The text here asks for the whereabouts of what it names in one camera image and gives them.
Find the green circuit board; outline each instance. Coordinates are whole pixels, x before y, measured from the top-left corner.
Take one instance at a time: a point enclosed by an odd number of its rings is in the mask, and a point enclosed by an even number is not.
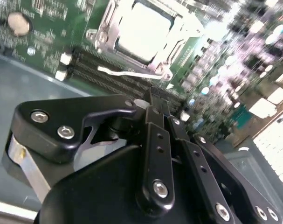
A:
[[[97,30],[109,0],[0,0],[0,18],[10,12],[22,12],[32,22],[33,31],[16,37],[8,27],[0,27],[0,38],[14,49],[13,57],[25,64],[54,75],[60,56],[73,47],[95,52],[86,38],[87,30]],[[190,38],[171,66],[173,91],[184,95],[180,81],[194,59],[199,38]],[[29,55],[28,48],[35,54]],[[168,83],[159,83],[166,87]]]

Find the black dimm slot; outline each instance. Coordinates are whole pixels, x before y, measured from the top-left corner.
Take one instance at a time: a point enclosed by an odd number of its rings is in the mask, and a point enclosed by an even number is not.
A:
[[[114,70],[114,71],[124,71],[125,67],[123,66],[123,69],[121,68],[121,66],[118,66],[116,63],[114,63],[113,61],[109,60],[109,62],[107,61],[103,61],[93,55],[86,55],[86,54],[83,54],[81,53],[79,58],[78,58],[78,61],[81,61],[81,60],[84,60],[85,62],[96,62],[96,63],[93,63],[95,65],[101,65],[103,67],[107,67],[111,70]],[[150,86],[152,86],[152,84],[148,83],[147,81],[144,81],[142,78],[136,78],[134,79],[134,77],[127,77],[127,76],[121,76],[119,77],[120,79],[124,80],[124,81],[127,81],[127,82],[130,82],[131,84],[134,84],[134,87],[139,87],[141,88],[142,90],[147,90]]]
[[[77,54],[77,57],[74,57],[72,61],[72,65],[75,66],[75,69],[78,66],[78,63],[81,64],[81,67],[84,67],[83,70],[87,70],[85,72],[82,72],[82,74],[86,72],[90,73],[88,76],[85,75],[84,77],[89,77],[89,81],[95,84],[97,84],[95,80],[100,79],[101,81],[98,81],[99,84],[97,85],[101,86],[104,89],[110,90],[112,93],[121,92],[122,94],[127,95],[131,98],[142,98],[143,94],[147,91],[149,87],[155,86],[161,89],[162,91],[166,92],[171,112],[176,112],[177,108],[180,107],[181,104],[185,101],[184,97],[167,91],[166,88],[161,87],[158,83],[153,82],[152,80],[129,76],[116,77],[99,72],[97,70],[97,67],[99,65],[107,67],[108,69],[111,69],[113,71],[124,71],[129,70],[129,68],[119,63],[116,63],[115,61],[108,59],[98,53],[81,51],[79,54]],[[96,78],[92,78],[93,81],[90,80],[91,74],[97,75]]]
[[[75,77],[76,79],[82,79],[84,82],[96,84],[97,86],[100,86],[103,89],[105,89],[106,91],[108,91],[108,93],[123,94],[123,95],[126,95],[126,96],[132,98],[132,96],[129,96],[128,94],[125,94],[122,91],[119,91],[119,90],[117,90],[117,89],[115,89],[115,88],[113,88],[111,86],[108,86],[107,84],[105,84],[103,82],[104,80],[99,81],[98,79],[95,79],[95,78],[85,74],[84,72],[81,72],[81,71],[78,71],[78,70],[74,70],[72,76]]]
[[[113,79],[109,79],[108,77],[103,76],[99,71],[89,68],[87,66],[77,66],[74,71],[79,71],[81,73],[85,73],[89,77],[99,80],[104,84],[104,89],[109,89],[108,86],[111,86],[113,89],[118,90],[126,96],[130,96],[131,98],[141,98],[143,96],[142,93],[140,95],[130,91],[130,89],[126,88],[122,83],[115,82]]]
[[[132,92],[132,93],[134,93],[134,94],[136,94],[136,95],[138,95],[138,96],[140,96],[140,97],[143,96],[143,93],[137,91],[137,90],[134,89],[134,88],[131,88],[131,87],[129,87],[129,86],[124,85],[124,84],[123,84],[122,82],[120,82],[119,80],[113,78],[113,76],[107,75],[107,74],[104,73],[104,72],[100,72],[100,71],[98,71],[98,70],[96,70],[96,69],[94,69],[94,68],[92,68],[92,67],[90,67],[90,66],[87,66],[86,64],[83,64],[83,63],[81,63],[81,62],[78,62],[77,65],[76,65],[76,67],[81,67],[81,68],[83,68],[84,70],[86,70],[87,72],[90,72],[90,73],[92,73],[92,74],[94,74],[94,75],[97,75],[98,77],[101,77],[101,78],[105,79],[105,80],[106,80],[107,82],[109,82],[109,83],[113,83],[113,84],[115,84],[115,85],[118,85],[119,88],[121,88],[121,89],[126,89],[126,91]]]
[[[92,64],[95,64],[96,66],[99,66],[99,65],[101,65],[101,66],[104,66],[105,67],[105,65],[102,63],[102,62],[97,62],[96,60],[94,60],[94,58],[91,58],[91,57],[84,57],[84,58],[80,58],[79,59],[79,61],[81,62],[81,61],[84,61],[84,62],[87,62],[87,63],[92,63]],[[131,85],[131,87],[133,87],[133,88],[136,88],[136,87],[138,87],[138,88],[140,88],[140,89],[142,89],[143,91],[146,91],[148,88],[149,88],[149,86],[148,85],[142,85],[140,82],[138,82],[138,81],[135,81],[135,80],[133,80],[132,78],[130,78],[130,77],[128,77],[128,76],[120,76],[120,77],[116,77],[117,79],[119,79],[119,81],[120,82],[123,82],[124,83],[124,81],[126,81],[126,82],[129,82]]]
[[[100,63],[94,62],[93,60],[90,61],[86,61],[86,60],[79,60],[79,62],[77,62],[76,64],[77,66],[81,66],[81,67],[89,67],[91,69],[97,70],[97,67],[99,65],[101,65]],[[98,71],[99,73],[102,74],[103,77],[106,77],[107,79],[109,79],[110,81],[114,80],[115,82],[118,82],[119,84],[121,84],[122,86],[124,86],[124,88],[126,88],[129,91],[132,91],[140,96],[143,96],[143,92],[145,91],[144,88],[141,88],[139,86],[136,86],[135,84],[133,84],[132,82],[124,82],[124,79],[122,79],[121,77],[117,77],[117,76],[111,76],[108,75],[104,72]]]
[[[114,71],[124,71],[124,70],[126,70],[126,67],[124,67],[120,64],[117,64],[112,60],[109,60],[105,57],[97,57],[97,56],[94,56],[90,53],[86,54],[84,52],[81,52],[80,55],[79,55],[79,60],[80,59],[85,59],[86,61],[95,61],[95,62],[103,65],[104,67],[107,67],[107,68],[112,69]],[[134,80],[135,82],[143,84],[144,86],[146,86],[148,88],[153,86],[153,84],[154,84],[153,82],[148,82],[147,80],[145,80],[143,78],[131,77],[131,79]]]

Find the motherboard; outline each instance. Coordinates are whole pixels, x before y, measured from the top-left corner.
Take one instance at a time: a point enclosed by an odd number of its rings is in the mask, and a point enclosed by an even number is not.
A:
[[[0,54],[92,95],[158,87],[188,130],[215,141],[279,60],[277,46],[252,59],[265,41],[246,27],[266,11],[241,0],[0,0]]]

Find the silver screw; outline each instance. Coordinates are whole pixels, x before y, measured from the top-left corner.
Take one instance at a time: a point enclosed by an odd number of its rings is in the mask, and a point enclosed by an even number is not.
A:
[[[107,38],[108,38],[108,36],[107,36],[107,34],[106,34],[105,32],[101,32],[101,33],[99,34],[99,41],[100,41],[100,42],[102,42],[102,43],[106,42],[106,41],[107,41]]]
[[[129,100],[126,100],[125,103],[127,106],[133,106],[133,104]]]
[[[199,137],[199,139],[202,143],[204,143],[204,144],[206,143],[206,140],[203,137]]]
[[[220,217],[224,219],[224,221],[228,222],[230,220],[229,212],[222,204],[217,203],[216,210]]]
[[[161,181],[155,181],[154,185],[153,185],[153,188],[154,188],[155,193],[159,197],[161,197],[161,198],[167,197],[167,195],[168,195],[167,187]]]
[[[49,117],[42,111],[35,111],[30,115],[31,119],[37,123],[45,123],[48,121]]]
[[[57,130],[57,133],[63,139],[71,139],[75,135],[74,130],[71,127],[69,127],[69,126],[61,126]]]
[[[177,124],[177,125],[179,125],[179,120],[178,119],[173,119],[173,121]]]
[[[268,217],[267,217],[266,213],[264,213],[264,211],[263,211],[260,207],[256,206],[255,209],[256,209],[256,211],[257,211],[257,214],[258,214],[264,221],[267,221],[267,220],[268,220]]]
[[[272,216],[272,218],[273,218],[275,221],[278,221],[278,220],[279,220],[279,219],[278,219],[278,216],[276,215],[276,213],[275,213],[272,209],[268,208],[268,212],[270,213],[270,215]]]
[[[33,47],[28,48],[28,55],[29,56],[34,56],[35,55],[35,49]]]

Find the capacitor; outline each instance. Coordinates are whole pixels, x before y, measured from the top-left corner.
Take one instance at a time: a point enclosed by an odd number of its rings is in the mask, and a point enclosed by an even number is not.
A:
[[[33,29],[30,19],[20,12],[9,13],[7,24],[15,36],[25,36]]]
[[[203,75],[203,69],[200,66],[194,66],[192,69],[192,73],[200,77]]]

